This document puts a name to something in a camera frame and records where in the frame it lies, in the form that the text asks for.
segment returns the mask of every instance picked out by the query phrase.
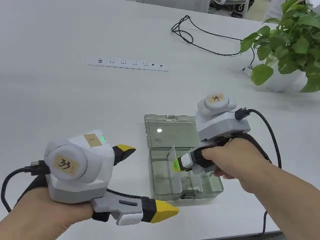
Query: electrical outlet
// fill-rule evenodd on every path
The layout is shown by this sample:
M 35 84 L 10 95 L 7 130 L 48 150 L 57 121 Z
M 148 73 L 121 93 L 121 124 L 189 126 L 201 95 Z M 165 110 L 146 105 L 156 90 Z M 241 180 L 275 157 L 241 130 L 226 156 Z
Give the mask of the electrical outlet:
M 155 63 L 153 61 L 137 61 L 128 59 L 117 59 L 107 57 L 89 57 L 87 64 L 90 66 L 103 66 L 126 69 L 141 69 L 152 71 L 167 72 L 168 67 L 165 64 Z

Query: transparent plastic box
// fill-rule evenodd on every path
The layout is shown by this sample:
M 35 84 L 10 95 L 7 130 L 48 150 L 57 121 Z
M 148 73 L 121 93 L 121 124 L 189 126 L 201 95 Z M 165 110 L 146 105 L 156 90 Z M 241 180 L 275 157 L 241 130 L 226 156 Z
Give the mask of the transparent plastic box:
M 194 116 L 145 115 L 149 148 L 149 172 L 153 197 L 163 201 L 212 199 L 224 188 L 211 173 L 173 172 L 168 153 L 175 146 L 177 157 L 199 143 Z

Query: table surface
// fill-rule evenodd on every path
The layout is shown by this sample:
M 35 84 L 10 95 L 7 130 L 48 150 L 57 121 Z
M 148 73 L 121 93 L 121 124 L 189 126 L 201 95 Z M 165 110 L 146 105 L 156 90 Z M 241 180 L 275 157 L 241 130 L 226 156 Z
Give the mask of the table surface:
M 261 23 L 121 0 L 11 0 L 0 8 L 0 178 L 43 159 L 48 141 L 102 129 L 109 141 L 137 151 L 118 164 L 110 188 L 150 196 L 145 114 L 194 115 L 197 102 L 222 91 L 240 107 L 258 109 L 279 143 L 283 168 L 320 188 L 319 94 L 284 94 L 253 86 L 241 69 L 250 51 L 223 57 L 184 43 L 170 28 L 185 14 L 211 32 L 244 38 Z M 240 44 L 192 28 L 196 43 L 221 53 Z M 169 72 L 96 67 L 90 56 L 167 64 Z M 263 122 L 248 118 L 251 134 L 276 159 Z M 11 206 L 32 180 L 9 183 Z M 207 204 L 183 206 L 166 221 L 117 226 L 88 220 L 60 239 L 214 239 L 262 230 L 264 208 L 238 181 Z M 6 215 L 3 206 L 0 218 Z M 267 232 L 277 231 L 268 217 Z

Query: person's hand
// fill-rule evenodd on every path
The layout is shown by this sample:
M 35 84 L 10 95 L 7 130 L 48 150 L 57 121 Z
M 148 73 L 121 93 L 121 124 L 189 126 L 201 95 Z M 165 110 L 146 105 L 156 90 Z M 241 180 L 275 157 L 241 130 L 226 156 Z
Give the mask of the person's hand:
M 263 165 L 269 163 L 252 143 L 242 138 L 235 138 L 225 146 L 206 148 L 202 150 L 202 156 L 217 166 L 213 173 L 215 176 L 236 178 L 249 193 L 252 193 L 252 190 L 246 176 L 255 174 Z
M 55 240 L 72 224 L 90 219 L 92 214 L 89 203 L 55 202 L 48 188 L 35 188 L 0 222 L 0 239 Z

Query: paper label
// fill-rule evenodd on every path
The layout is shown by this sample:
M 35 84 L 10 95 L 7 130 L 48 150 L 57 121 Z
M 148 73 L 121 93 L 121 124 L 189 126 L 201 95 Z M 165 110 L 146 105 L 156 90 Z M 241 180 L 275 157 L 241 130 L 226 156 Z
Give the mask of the paper label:
M 208 97 L 209 103 L 218 103 L 220 101 L 223 101 L 225 99 L 225 96 L 223 93 L 219 93 L 216 95 L 211 95 Z
M 68 157 L 57 154 L 53 162 L 53 167 L 70 176 L 74 176 L 78 171 L 79 163 Z
M 97 135 L 94 133 L 92 134 L 85 134 L 83 135 L 86 141 L 88 142 L 90 148 L 97 147 L 97 146 L 102 146 L 100 140 L 98 139 Z

